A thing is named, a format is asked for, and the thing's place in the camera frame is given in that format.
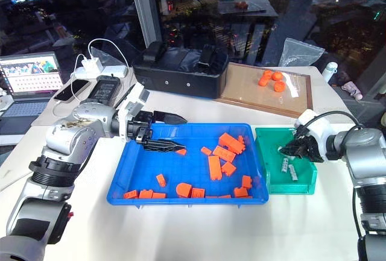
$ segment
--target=laptop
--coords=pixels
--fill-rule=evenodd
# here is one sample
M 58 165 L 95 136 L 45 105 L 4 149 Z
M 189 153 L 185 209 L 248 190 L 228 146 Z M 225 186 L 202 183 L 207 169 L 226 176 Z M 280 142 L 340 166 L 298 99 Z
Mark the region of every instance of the laptop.
M 14 100 L 0 116 L 0 135 L 25 134 L 63 85 L 55 53 L 0 57 L 0 73 Z

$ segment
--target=laptop keyboard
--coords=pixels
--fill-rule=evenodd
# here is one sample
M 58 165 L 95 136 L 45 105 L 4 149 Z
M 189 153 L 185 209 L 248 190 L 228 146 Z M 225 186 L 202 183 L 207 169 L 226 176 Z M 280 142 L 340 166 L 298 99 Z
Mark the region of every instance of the laptop keyboard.
M 14 103 L 4 112 L 2 118 L 11 118 L 14 116 L 36 116 L 43 112 L 48 102 L 28 102 Z

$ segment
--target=glass window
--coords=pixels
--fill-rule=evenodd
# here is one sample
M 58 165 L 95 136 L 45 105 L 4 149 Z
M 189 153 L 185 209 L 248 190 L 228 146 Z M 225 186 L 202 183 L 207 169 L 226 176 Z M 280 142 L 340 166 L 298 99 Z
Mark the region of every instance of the glass window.
M 1 55 L 54 51 L 64 81 L 96 37 L 114 41 L 128 60 L 143 50 L 134 0 L 0 0 Z M 94 46 L 121 60 L 112 45 Z
M 355 81 L 385 45 L 385 0 L 157 0 L 169 45 L 212 44 L 231 61 L 277 66 L 286 38 L 326 52 L 339 85 Z

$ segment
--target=white bottle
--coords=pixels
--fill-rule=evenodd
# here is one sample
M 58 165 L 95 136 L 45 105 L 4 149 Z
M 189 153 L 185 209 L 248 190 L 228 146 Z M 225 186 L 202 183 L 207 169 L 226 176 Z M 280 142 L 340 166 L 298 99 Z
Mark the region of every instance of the white bottle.
M 327 83 L 331 79 L 333 74 L 337 73 L 337 68 L 338 64 L 336 64 L 335 62 L 330 62 L 326 65 L 326 68 L 323 70 L 321 76 L 323 76 L 324 80 L 326 80 Z

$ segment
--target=smartphone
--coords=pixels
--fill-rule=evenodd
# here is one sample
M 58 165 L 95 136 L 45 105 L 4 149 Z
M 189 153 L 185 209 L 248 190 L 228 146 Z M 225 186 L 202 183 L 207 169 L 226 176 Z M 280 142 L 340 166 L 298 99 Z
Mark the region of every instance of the smartphone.
M 84 79 L 76 79 L 72 82 L 72 91 L 74 91 L 75 95 L 81 93 L 88 85 L 90 85 L 90 81 Z M 61 102 L 68 103 L 74 99 L 74 94 L 71 91 L 71 83 L 68 84 L 66 88 L 64 88 L 61 92 L 56 94 L 54 97 L 55 100 L 60 100 Z

